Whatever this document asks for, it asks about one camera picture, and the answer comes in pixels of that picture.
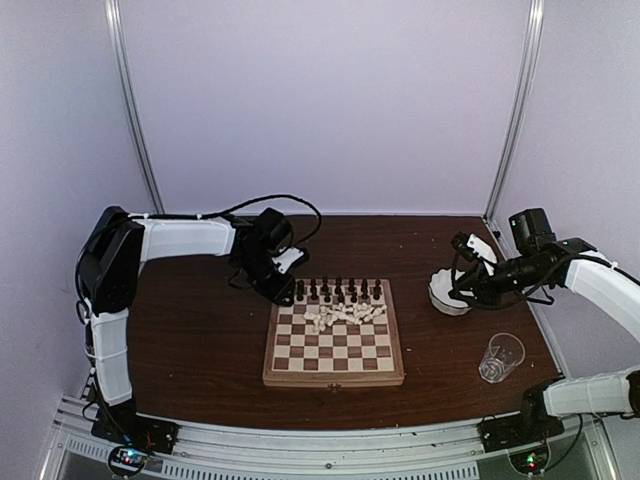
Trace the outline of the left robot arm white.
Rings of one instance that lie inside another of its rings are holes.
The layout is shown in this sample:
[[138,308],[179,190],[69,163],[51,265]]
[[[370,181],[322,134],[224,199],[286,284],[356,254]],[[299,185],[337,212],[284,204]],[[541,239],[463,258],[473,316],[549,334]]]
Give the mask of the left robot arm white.
[[226,257],[247,277],[250,289],[278,306],[294,302],[294,268],[309,253],[294,238],[289,219],[267,208],[253,219],[238,216],[242,204],[205,214],[129,213],[106,208],[76,261],[76,312],[88,334],[86,355],[109,406],[106,429],[123,444],[137,442],[144,424],[122,406],[133,399],[127,321],[147,263],[165,258]]

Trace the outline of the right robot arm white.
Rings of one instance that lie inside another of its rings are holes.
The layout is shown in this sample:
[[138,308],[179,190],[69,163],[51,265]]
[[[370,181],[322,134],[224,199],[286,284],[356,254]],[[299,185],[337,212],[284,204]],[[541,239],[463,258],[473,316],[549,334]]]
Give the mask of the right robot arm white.
[[473,313],[532,313],[558,368],[522,395],[512,430],[535,440],[551,417],[639,416],[639,281],[578,237],[559,239],[541,208],[507,221],[514,254],[458,232],[435,302]]

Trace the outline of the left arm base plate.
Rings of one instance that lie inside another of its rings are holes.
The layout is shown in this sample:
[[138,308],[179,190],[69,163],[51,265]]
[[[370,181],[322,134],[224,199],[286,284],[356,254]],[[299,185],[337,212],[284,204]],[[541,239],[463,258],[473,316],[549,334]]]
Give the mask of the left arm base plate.
[[179,426],[171,421],[144,417],[123,405],[100,407],[91,434],[113,443],[131,445],[151,453],[171,454]]

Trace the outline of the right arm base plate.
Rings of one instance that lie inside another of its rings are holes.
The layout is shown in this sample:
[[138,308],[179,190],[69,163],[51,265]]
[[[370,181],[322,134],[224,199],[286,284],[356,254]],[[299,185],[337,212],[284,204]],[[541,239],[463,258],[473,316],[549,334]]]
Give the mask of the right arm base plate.
[[522,415],[516,414],[483,420],[478,429],[484,451],[490,453],[543,442],[562,434],[564,425],[555,417],[527,425]]

